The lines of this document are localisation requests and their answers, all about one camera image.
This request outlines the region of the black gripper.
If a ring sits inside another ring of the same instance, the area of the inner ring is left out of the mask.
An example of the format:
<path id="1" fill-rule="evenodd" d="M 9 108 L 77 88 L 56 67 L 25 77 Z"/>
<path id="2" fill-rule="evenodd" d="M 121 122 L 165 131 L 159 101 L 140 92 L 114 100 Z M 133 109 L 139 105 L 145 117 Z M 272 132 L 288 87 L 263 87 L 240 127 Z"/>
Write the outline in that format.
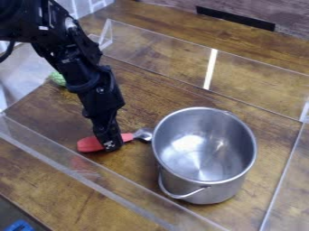
<path id="1" fill-rule="evenodd" d="M 92 131 L 98 144 L 106 152 L 112 152 L 122 146 L 118 127 L 112 124 L 116 121 L 117 110 L 125 103 L 108 66 L 100 66 L 88 77 L 82 83 L 66 82 L 66 88 L 80 99 L 81 114 L 92 121 Z"/>

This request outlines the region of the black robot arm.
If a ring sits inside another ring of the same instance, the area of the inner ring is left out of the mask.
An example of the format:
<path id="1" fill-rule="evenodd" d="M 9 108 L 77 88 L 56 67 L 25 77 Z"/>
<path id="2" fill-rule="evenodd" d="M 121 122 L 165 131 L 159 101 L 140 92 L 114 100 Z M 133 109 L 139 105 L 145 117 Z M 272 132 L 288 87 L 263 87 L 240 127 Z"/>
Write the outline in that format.
<path id="1" fill-rule="evenodd" d="M 0 41 L 7 42 L 0 62 L 15 43 L 31 46 L 77 95 L 98 144 L 109 152 L 118 149 L 122 139 L 116 116 L 124 99 L 110 68 L 100 64 L 98 44 L 66 9 L 54 0 L 0 0 Z"/>

